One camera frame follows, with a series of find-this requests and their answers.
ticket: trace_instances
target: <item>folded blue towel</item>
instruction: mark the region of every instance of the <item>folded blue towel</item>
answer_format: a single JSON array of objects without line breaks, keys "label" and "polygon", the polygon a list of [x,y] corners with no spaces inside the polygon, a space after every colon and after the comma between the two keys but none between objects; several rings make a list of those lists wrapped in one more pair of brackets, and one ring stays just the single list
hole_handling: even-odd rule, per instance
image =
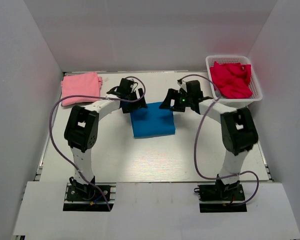
[{"label": "folded blue towel", "polygon": [[159,109],[161,102],[147,104],[130,113],[133,135],[135,138],[148,138],[172,135],[176,132],[173,112]]}]

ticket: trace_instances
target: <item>robotic arm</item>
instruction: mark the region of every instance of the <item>robotic arm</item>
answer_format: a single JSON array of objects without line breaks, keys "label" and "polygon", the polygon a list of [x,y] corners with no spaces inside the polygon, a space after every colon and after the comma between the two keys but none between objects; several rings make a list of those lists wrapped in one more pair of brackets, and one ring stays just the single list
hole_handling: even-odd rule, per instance
[{"label": "robotic arm", "polygon": [[[113,100],[137,100],[135,82],[122,78],[120,85],[107,92],[106,100],[99,100],[86,106],[74,106],[71,110],[65,131],[64,138],[71,148],[74,163],[78,166],[84,177],[95,184],[95,176],[91,165],[91,149],[97,141],[99,121],[111,112],[122,109],[122,112],[131,113],[136,109],[147,108],[145,98],[136,102],[124,102]],[[139,88],[140,97],[143,89]],[[95,190],[87,184],[75,170],[74,177],[70,178],[76,195],[82,199],[90,199],[94,196]]]},{"label": "robotic arm", "polygon": [[[186,107],[190,107],[196,113],[204,115],[214,100],[211,97],[204,97],[199,81],[177,82],[180,89],[170,88],[160,109],[184,112]],[[251,113],[246,107],[236,109],[215,103],[207,116],[221,124],[222,142],[226,153],[223,166],[215,178],[215,185],[199,186],[200,198],[202,201],[231,200],[242,189],[238,174],[248,152],[258,142],[258,133]],[[232,174],[237,175],[220,179]]]}]

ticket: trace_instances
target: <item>red cloth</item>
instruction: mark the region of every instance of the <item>red cloth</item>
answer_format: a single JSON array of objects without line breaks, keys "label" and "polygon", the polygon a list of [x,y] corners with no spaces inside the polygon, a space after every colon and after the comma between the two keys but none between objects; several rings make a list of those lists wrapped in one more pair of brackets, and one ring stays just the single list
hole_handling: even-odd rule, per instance
[{"label": "red cloth", "polygon": [[214,63],[210,67],[213,83],[221,94],[229,99],[248,99],[252,96],[249,89],[251,65],[241,63]]}]

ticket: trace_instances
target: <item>white panel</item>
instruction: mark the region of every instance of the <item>white panel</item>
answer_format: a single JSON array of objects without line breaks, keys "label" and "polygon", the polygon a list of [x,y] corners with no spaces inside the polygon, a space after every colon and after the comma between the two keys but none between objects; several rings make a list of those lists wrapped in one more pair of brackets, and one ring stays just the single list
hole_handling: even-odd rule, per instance
[{"label": "white panel", "polygon": [[0,240],[35,177],[61,77],[25,3],[0,0]]},{"label": "white panel", "polygon": [[202,70],[247,55],[277,0],[25,0],[64,72]]},{"label": "white panel", "polygon": [[271,174],[300,229],[300,0],[279,0],[250,52],[263,90],[251,109]]},{"label": "white panel", "polygon": [[[63,212],[65,182],[29,182],[15,235],[27,240],[291,240],[300,234],[280,183],[247,212],[200,213],[195,183],[118,183],[111,212]],[[244,183],[246,195],[255,188]]]},{"label": "white panel", "polygon": [[[177,80],[191,72],[105,73],[99,74],[104,83],[101,95],[118,86],[121,78],[133,75],[145,86],[147,103],[162,102],[169,88],[179,89]],[[204,96],[211,96],[209,83],[198,77]],[[64,139],[71,107],[59,107],[53,134],[56,144],[71,158],[68,142]],[[98,125],[98,136],[92,148],[92,170],[97,182],[192,182],[205,181],[194,167],[194,142],[202,116],[187,109],[174,113],[175,135],[134,139],[129,114],[114,111]],[[222,142],[221,125],[207,117],[198,139],[198,167],[208,177],[216,177],[222,168],[226,149]],[[258,145],[249,152],[242,171],[255,171],[261,180],[268,180]],[[74,168],[49,143],[40,181],[64,181],[73,176]],[[255,181],[252,174],[240,176],[243,181]]]}]

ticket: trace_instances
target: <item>tabletop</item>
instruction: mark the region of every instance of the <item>tabletop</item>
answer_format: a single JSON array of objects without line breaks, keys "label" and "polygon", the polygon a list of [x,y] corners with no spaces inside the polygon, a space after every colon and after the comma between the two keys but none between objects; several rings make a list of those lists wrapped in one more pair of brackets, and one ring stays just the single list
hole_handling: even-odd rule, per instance
[{"label": "tabletop", "polygon": [[[135,76],[146,87],[147,103],[162,102],[169,88],[179,89],[177,80],[189,74],[205,72],[116,72],[99,73],[103,78],[101,96],[121,78]],[[199,80],[204,96],[212,96],[210,84],[200,77],[188,77],[186,81]],[[72,106],[59,106],[53,125],[53,136],[59,149],[70,159],[72,153],[64,139],[65,127]],[[187,109],[174,112],[175,134],[135,139],[129,114],[116,110],[104,117],[98,125],[97,141],[92,148],[92,170],[99,183],[116,182],[205,182],[194,167],[194,142],[201,115]],[[269,180],[259,144],[248,153],[242,171],[254,171],[261,181]],[[198,139],[198,168],[207,177],[219,173],[226,149],[222,142],[221,126],[206,118]],[[74,168],[64,160],[48,142],[40,181],[64,181],[74,175]],[[240,176],[241,181],[255,181],[251,174]]]}]

